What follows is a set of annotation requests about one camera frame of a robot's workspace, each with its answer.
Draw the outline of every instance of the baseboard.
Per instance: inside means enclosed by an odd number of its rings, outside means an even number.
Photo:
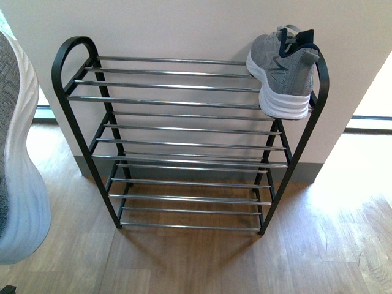
[[[75,160],[79,166],[81,174],[83,176],[91,176],[89,168],[86,164],[85,159],[82,156],[75,156]],[[103,175],[109,175],[111,170],[111,162],[105,159],[95,159],[94,160],[97,166],[99,173]],[[294,174],[291,178],[292,181],[296,182],[307,182],[313,183],[316,179],[319,171],[323,167],[323,164],[318,163],[308,163],[308,162],[300,162],[294,171]],[[284,169],[273,169],[272,174],[274,177],[274,181],[282,180],[284,176]],[[122,176],[123,173],[119,168],[117,176]],[[222,173],[216,171],[205,171],[203,173],[197,171],[180,171],[180,170],[154,170],[154,173],[151,173],[150,170],[146,168],[131,168],[131,175],[134,178],[149,178],[149,179],[214,179],[214,180],[243,180],[243,181],[251,181],[255,178],[255,175],[249,173]]]

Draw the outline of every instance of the sneaker tongue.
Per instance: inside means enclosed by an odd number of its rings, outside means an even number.
[[[296,35],[296,42],[298,46],[302,46],[305,44],[313,44],[313,35],[314,35],[313,29],[304,32],[299,32]]]

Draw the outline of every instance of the white wall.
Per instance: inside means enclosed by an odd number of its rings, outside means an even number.
[[[301,159],[314,163],[324,163],[392,50],[390,0],[41,0],[2,1],[0,8],[30,57],[74,155],[81,153],[50,77],[59,46],[72,36],[91,37],[102,55],[245,60],[261,33],[287,23],[315,29],[331,88]],[[83,123],[92,120],[86,117]],[[288,131],[298,134],[295,126]]]

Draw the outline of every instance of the curved handle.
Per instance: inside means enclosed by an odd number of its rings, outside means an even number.
[[[66,40],[58,50],[51,68],[51,79],[52,79],[53,89],[55,90],[55,93],[58,97],[65,97],[66,95],[61,80],[62,67],[67,59],[68,54],[71,52],[72,49],[74,49],[78,45],[84,45],[88,50],[89,58],[85,62],[85,64],[93,61],[97,61],[97,56],[98,56],[97,47],[89,37],[85,37],[85,36],[72,37]],[[86,72],[83,73],[81,67],[77,75],[84,76],[85,74]]]

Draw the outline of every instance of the metal shoe rack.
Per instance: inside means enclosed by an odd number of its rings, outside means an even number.
[[[78,45],[84,45],[89,56],[63,86],[64,63]],[[169,66],[176,69],[161,69]],[[178,70],[181,66],[186,66],[186,70]],[[203,66],[214,67],[215,71],[200,72]],[[328,96],[328,70],[321,54],[317,72],[318,95],[314,92],[311,95],[310,117],[293,153],[284,122],[269,118],[260,110],[260,83],[246,70],[245,62],[100,56],[90,38],[73,37],[64,42],[56,55],[52,82],[117,228],[123,225],[211,228],[255,231],[263,235]],[[94,88],[100,94],[85,94]],[[90,144],[81,129],[86,126],[79,125],[78,115],[71,106],[79,102],[91,104],[78,104],[78,108],[81,105],[88,110],[92,104],[101,104],[105,109]],[[274,159],[279,155],[283,160]],[[106,160],[112,166],[109,175],[100,174],[97,160]],[[273,180],[276,169],[284,170],[279,187]],[[111,192],[115,182],[124,183],[122,194]],[[138,185],[159,187],[156,189],[159,195],[143,194],[143,189],[134,192]],[[180,186],[182,191],[186,187],[189,193],[164,195],[161,191],[167,186]],[[202,191],[202,195],[192,194],[193,189]],[[209,189],[212,193],[223,192],[210,195]],[[178,207],[167,208],[162,203],[178,204]],[[189,205],[187,209],[183,209],[184,203]],[[197,209],[200,203],[204,205],[202,210]],[[213,214],[249,217],[252,221],[238,222],[242,227],[231,227],[236,223],[231,220],[222,226],[150,223],[129,220],[132,218],[124,217],[125,212],[131,216],[182,213],[190,220],[194,215]]]

